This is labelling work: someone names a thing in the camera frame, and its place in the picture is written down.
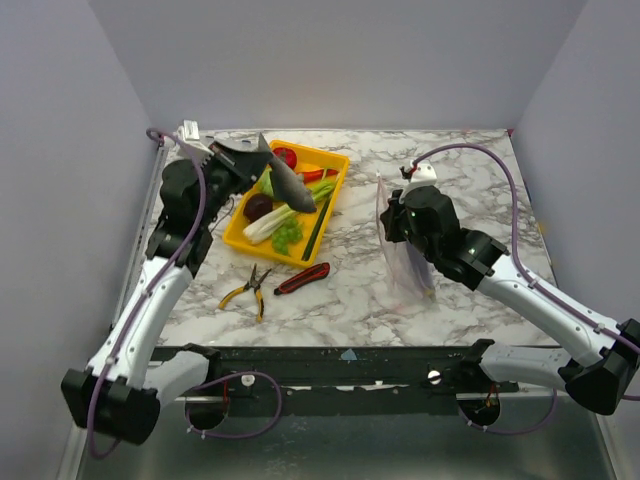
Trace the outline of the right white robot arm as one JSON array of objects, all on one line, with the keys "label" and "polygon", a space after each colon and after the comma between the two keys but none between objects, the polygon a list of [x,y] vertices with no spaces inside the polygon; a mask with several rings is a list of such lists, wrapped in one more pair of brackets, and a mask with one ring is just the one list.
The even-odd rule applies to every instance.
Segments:
[{"label": "right white robot arm", "polygon": [[613,414],[639,369],[639,323],[599,314],[534,275],[490,235],[460,225],[434,186],[397,189],[384,200],[384,237],[406,242],[447,279],[511,308],[558,344],[550,352],[489,342],[464,362],[460,379],[480,392],[522,382],[566,392],[585,409]]}]

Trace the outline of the clear zip top bag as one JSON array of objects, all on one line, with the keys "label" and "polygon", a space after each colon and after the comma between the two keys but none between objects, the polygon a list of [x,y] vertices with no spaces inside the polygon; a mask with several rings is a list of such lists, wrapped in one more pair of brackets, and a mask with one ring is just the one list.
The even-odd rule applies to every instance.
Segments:
[{"label": "clear zip top bag", "polygon": [[409,243],[393,243],[385,239],[385,231],[380,215],[387,210],[388,198],[390,194],[384,184],[379,172],[376,173],[376,202],[375,217],[376,230],[379,239],[381,251],[386,262],[386,278],[388,286],[394,291],[394,294],[403,301],[422,302],[432,304],[432,302],[424,296],[420,288],[416,285],[411,263],[407,255],[407,245]]}]

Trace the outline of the purple toy eggplant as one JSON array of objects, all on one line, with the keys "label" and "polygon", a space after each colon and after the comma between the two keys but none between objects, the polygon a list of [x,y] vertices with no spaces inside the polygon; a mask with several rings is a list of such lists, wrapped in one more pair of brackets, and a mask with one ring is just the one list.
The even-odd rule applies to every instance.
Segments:
[{"label": "purple toy eggplant", "polygon": [[431,268],[424,256],[411,244],[407,245],[407,255],[411,263],[416,285],[430,301],[435,301],[435,287]]}]

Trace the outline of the grey toy fish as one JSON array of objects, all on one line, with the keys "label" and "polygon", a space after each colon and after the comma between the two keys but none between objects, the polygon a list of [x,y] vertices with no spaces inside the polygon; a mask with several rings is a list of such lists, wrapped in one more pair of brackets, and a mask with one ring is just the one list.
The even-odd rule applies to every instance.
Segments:
[{"label": "grey toy fish", "polygon": [[303,180],[273,151],[268,164],[271,188],[276,200],[284,202],[299,213],[315,213],[317,207],[312,193]]}]

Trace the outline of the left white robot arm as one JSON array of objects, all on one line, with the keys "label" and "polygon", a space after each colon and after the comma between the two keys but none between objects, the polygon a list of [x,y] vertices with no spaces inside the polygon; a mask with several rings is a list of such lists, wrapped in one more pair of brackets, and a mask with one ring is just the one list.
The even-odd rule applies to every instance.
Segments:
[{"label": "left white robot arm", "polygon": [[68,370],[62,380],[74,423],[89,436],[140,445],[161,410],[182,394],[225,390],[214,348],[188,343],[155,369],[149,362],[170,313],[206,259],[213,242],[210,224],[232,196],[253,187],[272,152],[264,138],[254,147],[216,141],[186,151],[186,158],[162,171],[162,209],[128,303],[87,366]]}]

